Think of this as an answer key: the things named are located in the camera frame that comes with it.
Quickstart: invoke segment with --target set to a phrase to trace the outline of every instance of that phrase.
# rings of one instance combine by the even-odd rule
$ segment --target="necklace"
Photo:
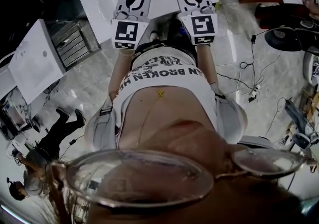
[[[148,119],[148,117],[149,117],[149,115],[150,115],[152,109],[153,109],[154,106],[157,104],[157,102],[158,102],[160,99],[163,99],[164,101],[166,101],[167,104],[170,105],[170,103],[169,103],[169,102],[167,101],[167,99],[164,97],[164,93],[165,93],[164,90],[158,90],[158,91],[157,91],[158,98],[155,100],[155,102],[152,104],[151,108],[148,110],[148,112],[147,112],[147,114],[146,114],[146,117],[145,117],[145,119],[144,119],[144,121],[143,121],[143,124],[142,124],[142,127],[141,127],[141,131],[140,131],[139,139],[138,139],[138,142],[137,142],[137,146],[139,146],[139,144],[140,144],[142,132],[143,132],[144,126],[145,126],[145,124],[146,124],[146,121],[147,121],[147,119]],[[170,106],[170,107],[174,110],[174,112],[175,112],[176,114],[178,114],[179,117],[181,117],[180,114],[175,110],[175,108],[173,108],[172,106]]]

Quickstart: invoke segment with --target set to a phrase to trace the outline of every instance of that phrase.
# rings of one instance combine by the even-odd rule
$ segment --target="person standing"
[[[56,109],[60,115],[58,121],[52,126],[50,132],[40,143],[24,158],[22,153],[14,150],[12,155],[26,168],[23,174],[24,183],[20,181],[10,182],[9,191],[13,198],[22,201],[28,196],[38,196],[43,191],[45,183],[45,172],[49,164],[59,159],[60,143],[68,135],[85,125],[85,118],[82,112],[75,110],[76,121],[68,122],[70,114],[62,108]]]

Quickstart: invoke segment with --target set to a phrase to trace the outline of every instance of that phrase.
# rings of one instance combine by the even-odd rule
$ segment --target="eyeglass frame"
[[[243,168],[242,165],[236,163],[236,161],[234,160],[234,155],[237,152],[241,152],[244,150],[247,151],[247,150],[256,150],[256,149],[247,148],[247,149],[243,149],[240,151],[236,151],[233,154],[231,154],[231,161],[235,165],[237,165],[239,168],[241,168],[242,171],[237,171],[234,173],[224,173],[224,174],[219,174],[219,175],[215,175],[215,176],[213,176],[202,165],[200,165],[200,164],[196,163],[195,161],[190,160],[186,157],[172,154],[172,153],[153,151],[153,150],[102,150],[102,151],[98,151],[98,152],[92,152],[92,153],[85,154],[77,159],[74,159],[68,163],[54,161],[51,163],[51,171],[53,171],[53,168],[56,167],[56,168],[62,168],[63,172],[65,173],[65,176],[62,179],[62,181],[53,176],[54,183],[58,186],[59,190],[62,190],[63,187],[67,187],[76,196],[79,196],[80,198],[85,199],[90,203],[94,203],[94,204],[97,204],[99,206],[105,207],[105,208],[109,209],[112,212],[112,214],[125,213],[125,214],[133,214],[133,215],[144,215],[144,214],[149,215],[149,214],[162,212],[163,209],[181,208],[181,207],[185,207],[187,205],[191,205],[197,201],[201,201],[209,194],[209,192],[213,188],[215,181],[218,181],[224,177],[238,177],[238,176],[243,176],[243,175],[249,175],[249,176],[253,176],[253,177],[257,177],[257,178],[261,178],[261,179],[265,179],[265,180],[274,180],[274,179],[279,179],[279,178],[288,176],[290,174],[293,174],[293,173],[297,172],[299,169],[301,169],[302,166],[306,162],[307,162],[307,164],[310,164],[310,163],[313,163],[313,161],[314,161],[313,159],[310,159],[306,156],[301,156],[301,155],[294,153],[294,152],[282,151],[283,153],[295,155],[296,157],[300,158],[302,160],[302,162],[298,166],[291,168],[286,172],[277,172],[277,173],[273,173],[273,174],[257,174],[256,171],[255,172],[253,170],[248,171],[247,167]],[[212,183],[211,183],[210,188],[208,189],[208,192],[205,195],[198,196],[197,199],[192,199],[192,200],[187,199],[187,200],[165,202],[165,203],[140,204],[140,203],[124,203],[124,202],[114,201],[111,199],[106,199],[106,198],[100,197],[100,196],[88,195],[88,194],[84,193],[83,191],[81,191],[80,189],[78,189],[76,186],[74,186],[72,184],[72,182],[68,179],[68,176],[67,176],[68,168],[75,166],[75,165],[79,165],[81,162],[88,160],[92,156],[97,157],[96,155],[103,155],[103,154],[107,154],[110,152],[147,153],[147,154],[155,154],[155,155],[157,154],[157,155],[162,155],[162,156],[165,155],[166,157],[170,157],[170,158],[178,159],[179,161],[190,163],[190,164],[194,165],[195,167],[199,168],[201,171],[206,172],[209,176],[211,176]]]

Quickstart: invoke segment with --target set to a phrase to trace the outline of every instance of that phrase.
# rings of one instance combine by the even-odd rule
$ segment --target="gold pendant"
[[[164,91],[163,90],[158,90],[158,95],[159,95],[159,97],[162,97],[164,95]]]

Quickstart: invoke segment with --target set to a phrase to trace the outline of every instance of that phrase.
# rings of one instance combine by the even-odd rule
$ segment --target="eyeglasses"
[[[203,199],[214,181],[251,175],[278,179],[313,160],[271,149],[244,149],[232,154],[242,171],[212,176],[196,162],[170,153],[150,150],[104,150],[71,162],[53,162],[60,170],[55,182],[77,196],[112,212],[141,211],[181,206]]]

